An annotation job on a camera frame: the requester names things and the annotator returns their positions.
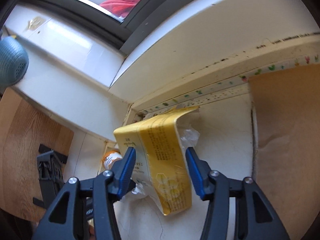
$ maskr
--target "wooden board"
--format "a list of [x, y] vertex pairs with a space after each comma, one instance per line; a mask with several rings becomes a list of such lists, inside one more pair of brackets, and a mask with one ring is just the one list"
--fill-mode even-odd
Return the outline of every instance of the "wooden board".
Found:
[[256, 180], [291, 240], [320, 210], [320, 65], [249, 79], [257, 113]]
[[0, 208], [29, 221], [39, 221], [44, 209], [36, 156], [40, 143], [68, 155], [73, 131], [33, 108], [12, 89], [0, 101]]

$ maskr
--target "red object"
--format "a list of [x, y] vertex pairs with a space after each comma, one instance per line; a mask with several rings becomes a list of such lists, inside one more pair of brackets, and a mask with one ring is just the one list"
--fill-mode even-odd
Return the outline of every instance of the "red object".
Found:
[[140, 0], [106, 0], [101, 3], [100, 6], [118, 17], [125, 18], [139, 1]]

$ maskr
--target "brown paper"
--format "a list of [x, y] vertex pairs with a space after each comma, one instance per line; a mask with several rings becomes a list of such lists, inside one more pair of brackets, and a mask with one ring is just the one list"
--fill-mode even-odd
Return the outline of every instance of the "brown paper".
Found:
[[320, 65], [249, 79], [257, 113], [256, 180], [291, 240], [320, 210]]

